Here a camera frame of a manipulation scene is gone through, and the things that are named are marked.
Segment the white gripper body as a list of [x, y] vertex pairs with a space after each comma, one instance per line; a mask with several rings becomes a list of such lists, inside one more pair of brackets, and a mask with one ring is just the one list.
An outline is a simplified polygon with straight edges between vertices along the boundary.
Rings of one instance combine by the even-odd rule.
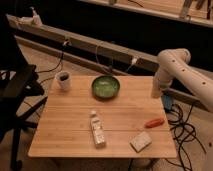
[[152, 98], [160, 98], [163, 95], [163, 91], [168, 88], [169, 84], [167, 82], [162, 82], [156, 77], [153, 78], [153, 85], [151, 91]]

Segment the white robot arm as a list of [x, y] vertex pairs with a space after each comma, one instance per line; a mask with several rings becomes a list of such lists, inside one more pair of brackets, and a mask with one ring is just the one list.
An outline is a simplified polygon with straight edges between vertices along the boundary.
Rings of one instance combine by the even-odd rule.
[[151, 96], [160, 98], [176, 78], [213, 113], [213, 80], [189, 66], [190, 59], [185, 48], [162, 50], [157, 57], [159, 67], [153, 77]]

